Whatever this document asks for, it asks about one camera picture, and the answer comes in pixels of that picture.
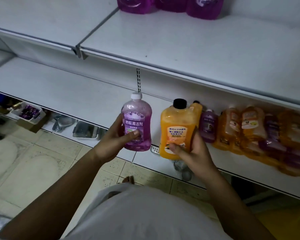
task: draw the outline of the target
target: forearm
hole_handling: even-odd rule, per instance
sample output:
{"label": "forearm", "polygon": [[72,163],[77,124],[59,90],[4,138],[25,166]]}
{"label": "forearm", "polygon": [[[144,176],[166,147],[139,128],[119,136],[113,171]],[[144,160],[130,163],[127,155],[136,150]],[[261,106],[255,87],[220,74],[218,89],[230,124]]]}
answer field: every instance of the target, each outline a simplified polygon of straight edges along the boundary
{"label": "forearm", "polygon": [[60,239],[102,163],[89,151],[1,231],[7,240]]}
{"label": "forearm", "polygon": [[234,240],[275,240],[216,170],[202,177],[224,231]]}

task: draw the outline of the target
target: floor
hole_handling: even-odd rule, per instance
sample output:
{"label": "floor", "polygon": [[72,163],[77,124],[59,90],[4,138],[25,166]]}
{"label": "floor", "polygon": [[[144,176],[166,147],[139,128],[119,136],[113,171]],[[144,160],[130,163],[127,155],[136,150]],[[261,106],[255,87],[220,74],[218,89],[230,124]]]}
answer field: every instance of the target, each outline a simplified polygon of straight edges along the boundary
{"label": "floor", "polygon": [[[9,120],[0,127],[0,214],[16,216],[65,174],[90,148],[40,130],[32,133]],[[133,175],[135,182],[162,190],[196,205],[220,225],[204,189],[115,158],[102,166],[68,225],[65,236],[105,187]]]}

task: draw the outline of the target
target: bottle cap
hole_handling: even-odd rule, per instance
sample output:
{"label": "bottle cap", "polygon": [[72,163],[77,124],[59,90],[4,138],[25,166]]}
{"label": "bottle cap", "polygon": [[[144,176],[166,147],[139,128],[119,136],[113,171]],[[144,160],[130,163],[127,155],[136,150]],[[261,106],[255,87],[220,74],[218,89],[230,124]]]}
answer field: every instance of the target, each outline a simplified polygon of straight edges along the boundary
{"label": "bottle cap", "polygon": [[131,94],[131,99],[142,99],[142,93],[141,92],[134,92]]}
{"label": "bottle cap", "polygon": [[182,98],[177,98],[173,101],[173,107],[176,109],[185,109],[187,107],[187,101]]}

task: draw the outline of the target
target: white plastic basket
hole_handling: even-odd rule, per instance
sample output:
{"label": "white plastic basket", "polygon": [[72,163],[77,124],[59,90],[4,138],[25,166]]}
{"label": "white plastic basket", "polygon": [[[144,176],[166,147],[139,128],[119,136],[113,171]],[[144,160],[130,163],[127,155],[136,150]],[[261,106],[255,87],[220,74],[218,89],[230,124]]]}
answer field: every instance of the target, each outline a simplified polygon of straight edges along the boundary
{"label": "white plastic basket", "polygon": [[[26,120],[26,119],[20,117],[20,114],[22,113],[22,110],[23,110],[27,105],[30,105],[30,106],[32,106],[32,107],[34,107],[34,108],[36,108],[36,109],[39,110],[39,112],[36,113],[36,114],[34,115],[34,117],[33,117],[32,119],[30,119],[30,120]],[[42,108],[40,108],[40,107],[37,106],[37,105],[34,105],[34,104],[31,104],[31,103],[25,102],[25,101],[21,103],[21,105],[20,105],[20,107],[19,107],[18,109],[12,110],[10,113],[11,113],[13,116],[15,116],[16,118],[23,119],[23,120],[28,121],[28,122],[30,122],[30,123],[32,123],[32,124],[37,124],[43,117],[46,116],[46,113],[42,110]]]}

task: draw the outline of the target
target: person's right hand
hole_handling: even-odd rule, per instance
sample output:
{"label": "person's right hand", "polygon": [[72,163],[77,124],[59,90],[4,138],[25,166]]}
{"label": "person's right hand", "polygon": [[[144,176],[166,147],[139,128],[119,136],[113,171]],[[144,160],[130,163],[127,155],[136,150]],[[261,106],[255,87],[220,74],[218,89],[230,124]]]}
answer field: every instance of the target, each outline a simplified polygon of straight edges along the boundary
{"label": "person's right hand", "polygon": [[181,146],[171,143],[169,149],[178,155],[192,170],[192,172],[202,180],[206,180],[211,173],[218,172],[214,165],[207,145],[202,140],[198,131],[195,132],[192,141],[192,151],[186,152]]}

